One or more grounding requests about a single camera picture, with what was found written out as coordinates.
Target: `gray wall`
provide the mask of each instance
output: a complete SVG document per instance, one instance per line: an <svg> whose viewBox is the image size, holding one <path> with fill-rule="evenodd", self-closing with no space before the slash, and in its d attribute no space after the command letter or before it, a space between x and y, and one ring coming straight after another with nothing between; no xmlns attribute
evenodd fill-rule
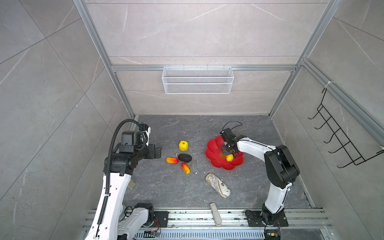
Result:
<svg viewBox="0 0 384 240"><path fill-rule="evenodd" d="M111 62L139 65L296 64L328 1L86 2ZM234 75L229 95L166 95L160 72L119 78L136 114L267 114L289 73Z"/></svg>
<svg viewBox="0 0 384 240"><path fill-rule="evenodd" d="M357 103L384 123L384 2L345 0L317 43L310 60L337 82ZM323 86L303 69L273 117L285 144L298 162L316 207L323 207L340 239L382 240L384 236L384 155L350 162L324 120L313 120ZM367 159L380 144L329 93L323 104L358 151ZM351 145L347 150L357 156Z"/></svg>
<svg viewBox="0 0 384 240"><path fill-rule="evenodd" d="M0 102L0 239L75 239L127 112L71 0L0 2Z"/></svg>

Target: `black wire rack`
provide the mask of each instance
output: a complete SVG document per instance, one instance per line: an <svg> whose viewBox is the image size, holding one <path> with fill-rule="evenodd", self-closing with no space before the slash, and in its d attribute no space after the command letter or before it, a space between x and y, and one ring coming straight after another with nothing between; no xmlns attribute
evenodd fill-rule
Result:
<svg viewBox="0 0 384 240"><path fill-rule="evenodd" d="M323 141L324 143L330 143L331 142L331 140L332 140L332 138L335 136L336 138L337 138L337 140L338 140L338 142L340 143L340 145L341 145L341 147L339 147L337 150L335 150L335 151L333 151L333 152L330 152L330 151L328 151L329 153L336 153L337 151L339 151L339 150L341 150L341 149L344 149L344 151L347 153L347 155L348 155L348 157L349 157L349 159L351 160L351 162L350 163L348 163L348 164L346 164L346 165L344 165L344 166L342 166L342 167L339 167L339 166L337 166L338 168L343 168L343 167L346 167L346 166L348 166L348 165L350 165L351 163L353 163L355 166L357 166L357 165L360 165L360 164L362 164L362 163L364 163L364 162L366 162L366 161L368 161L368 160L370 160L370 159L372 159L372 158L374 158L374 157L376 157L376 156L378 156L378 155L380 155L380 154L382 154L382 153L384 153L384 149L383 150L380 150L379 152L377 152L376 153L376 155L374 155L373 157L370 157L370 158L368 158L368 159L365 159L362 155L361 155L361 153L359 152L359 150L356 148L356 146L353 144L353 142L349 139L349 137L345 134L345 132L344 132L344 130L340 127L340 125L336 122L336 120L333 118L333 116L329 113L329 111L324 107L324 105L323 105L323 100L324 100L324 97L325 97L325 93L327 92L327 89L326 88L324 88L323 89L323 91L321 92L321 93L324 93L323 94L323 98L321 99L321 103L320 103L320 105L317 107L317 113L315 114L315 116L313 116L312 118L308 118L308 119L314 119L318 114L320 114L320 116L324 119L324 123L321 125L321 127L319 127L319 128L316 128L315 127L315 129L321 129L325 124L327 124L328 125L328 127L331 129L331 131L333 132L333 134L332 134L332 136L331 136L331 138L329 139L329 141L328 142L326 142L326 141ZM325 118L324 116L323 116L323 114L320 112L321 110L325 110L328 114L329 114L329 118ZM329 124L329 120L333 120L335 123L336 123L336 125L337 125L337 129L336 130L333 130L333 128L330 126L330 124ZM342 134L344 135L344 137L347 139L347 142L345 143L345 144L343 144L342 142L341 142L341 140L340 140L340 138L336 135L336 133L337 132L339 132L339 131L341 131L342 132ZM353 158L351 157L351 155L349 154L349 152L348 152L348 150L346 149L346 146L347 145L349 145L349 146L353 146L353 148L356 150L356 152L357 152L357 154L358 154L358 157L356 158L356 159L354 159L353 160Z"/></svg>

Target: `white wire basket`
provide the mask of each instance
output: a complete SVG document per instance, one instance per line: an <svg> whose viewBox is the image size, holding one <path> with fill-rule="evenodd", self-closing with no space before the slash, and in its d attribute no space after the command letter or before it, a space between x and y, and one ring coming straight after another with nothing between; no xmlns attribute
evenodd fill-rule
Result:
<svg viewBox="0 0 384 240"><path fill-rule="evenodd" d="M233 71L225 66L164 67L166 94L230 93Z"/></svg>

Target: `metal vent grille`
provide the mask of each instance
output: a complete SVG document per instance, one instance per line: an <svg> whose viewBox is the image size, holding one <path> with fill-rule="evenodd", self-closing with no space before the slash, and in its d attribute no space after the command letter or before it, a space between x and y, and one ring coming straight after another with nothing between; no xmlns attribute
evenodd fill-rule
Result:
<svg viewBox="0 0 384 240"><path fill-rule="evenodd" d="M139 230L134 237L137 240L153 238L144 230ZM203 240L203 239L264 239L262 229L220 229L220 230L162 230L156 240Z"/></svg>
<svg viewBox="0 0 384 240"><path fill-rule="evenodd" d="M230 93L230 67L165 67L162 80L166 94Z"/></svg>

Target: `red flower-shaped bowl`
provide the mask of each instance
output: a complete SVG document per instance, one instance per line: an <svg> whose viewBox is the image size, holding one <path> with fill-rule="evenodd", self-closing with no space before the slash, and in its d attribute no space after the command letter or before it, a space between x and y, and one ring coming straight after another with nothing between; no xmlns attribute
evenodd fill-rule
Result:
<svg viewBox="0 0 384 240"><path fill-rule="evenodd" d="M231 162L227 162L226 157L221 150L221 146L224 145L224 140L222 137L217 137L208 142L208 149L205 151L207 158L211 160L211 164L217 168L224 168L225 170L232 171L236 166L240 166L244 163L244 153L240 152L236 158Z"/></svg>

